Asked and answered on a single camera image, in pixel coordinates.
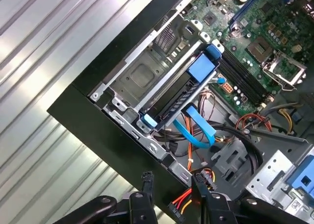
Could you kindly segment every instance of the pcie slot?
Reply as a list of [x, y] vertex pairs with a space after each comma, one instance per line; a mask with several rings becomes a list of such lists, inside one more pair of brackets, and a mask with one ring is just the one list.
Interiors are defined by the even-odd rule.
[[238, 88], [247, 96], [249, 101], [252, 103], [259, 105], [263, 98], [259, 94], [254, 91], [245, 80], [243, 76], [241, 76], [233, 66], [230, 66], [225, 60], [220, 61], [219, 70], [221, 73], [234, 85], [237, 85]]
[[252, 4], [255, 2], [256, 0], [248, 0], [245, 5], [234, 15], [234, 17], [232, 17], [232, 19], [230, 20], [230, 27], [232, 27], [234, 25], [235, 22], [237, 22], [238, 20], [240, 20], [240, 18], [246, 13], [246, 11], [252, 6]]

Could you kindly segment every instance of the screw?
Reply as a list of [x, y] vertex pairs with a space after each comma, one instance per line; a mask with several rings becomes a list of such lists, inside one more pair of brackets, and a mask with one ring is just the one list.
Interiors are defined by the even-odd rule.
[[108, 198], [103, 198], [103, 199], [102, 199], [102, 202], [103, 202], [103, 203], [110, 203], [110, 200], [109, 200]]
[[93, 98], [94, 98], [94, 99], [97, 99], [97, 98], [98, 98], [98, 93], [94, 93], [94, 94], [93, 94]]
[[220, 195], [218, 195], [218, 194], [216, 194], [216, 193], [212, 194], [212, 196], [213, 196], [215, 199], [220, 199]]
[[249, 204], [257, 205], [257, 202], [256, 202], [256, 200], [254, 200], [254, 199], [247, 199], [246, 201], [247, 201]]

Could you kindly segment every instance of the motherboard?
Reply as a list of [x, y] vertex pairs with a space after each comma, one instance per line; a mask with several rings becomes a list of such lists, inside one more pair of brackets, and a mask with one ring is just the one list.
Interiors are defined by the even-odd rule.
[[256, 112], [305, 78], [313, 55], [312, 0], [195, 0], [182, 12], [225, 47], [214, 90], [239, 114]]

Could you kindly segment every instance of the orange wire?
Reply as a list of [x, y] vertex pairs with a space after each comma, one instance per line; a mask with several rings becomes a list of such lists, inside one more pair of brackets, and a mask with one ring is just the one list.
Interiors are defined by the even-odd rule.
[[[184, 117], [185, 119], [185, 125], [186, 125], [186, 129], [191, 132], [191, 129], [190, 129], [190, 118], [188, 117]], [[192, 144], [189, 142], [188, 143], [188, 158], [191, 159], [192, 158]], [[192, 167], [192, 162], [190, 160], [188, 160], [187, 162], [187, 169], [190, 170]]]
[[[190, 126], [190, 132], [193, 136], [194, 131], [193, 131], [193, 126], [192, 126], [192, 120], [191, 120], [191, 118], [188, 118], [188, 120], [189, 120], [188, 122], [189, 122], [189, 126]], [[192, 143], [189, 143], [188, 150], [189, 150], [189, 159], [192, 159]], [[187, 169], [190, 171], [191, 168], [192, 168], [192, 162], [190, 162], [190, 166], [188, 166]]]

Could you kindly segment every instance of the blue latch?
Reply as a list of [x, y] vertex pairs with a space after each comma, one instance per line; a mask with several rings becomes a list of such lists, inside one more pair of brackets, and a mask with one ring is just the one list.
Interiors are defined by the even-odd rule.
[[209, 144], [197, 140], [178, 120], [173, 121], [174, 126], [194, 146], [206, 149], [211, 147], [215, 143], [214, 135], [216, 133], [216, 130], [212, 126], [210, 126], [209, 123], [207, 123], [207, 121], [197, 112], [195, 107], [193, 107], [192, 105], [185, 110], [185, 113], [200, 127], [202, 132], [207, 137]]
[[294, 189], [302, 189], [314, 200], [314, 156], [309, 155], [287, 180]]
[[217, 61], [219, 59], [221, 59], [221, 52], [219, 51], [219, 49], [214, 45], [211, 44], [206, 48], [206, 53], [209, 56], [209, 59], [211, 61]]
[[157, 126], [157, 122], [148, 114], [144, 115], [141, 120], [149, 128], [155, 128]]
[[226, 83], [226, 79], [225, 78], [212, 78], [209, 83], [224, 84]]
[[187, 72], [201, 83], [214, 69], [215, 65], [204, 54], [201, 54]]

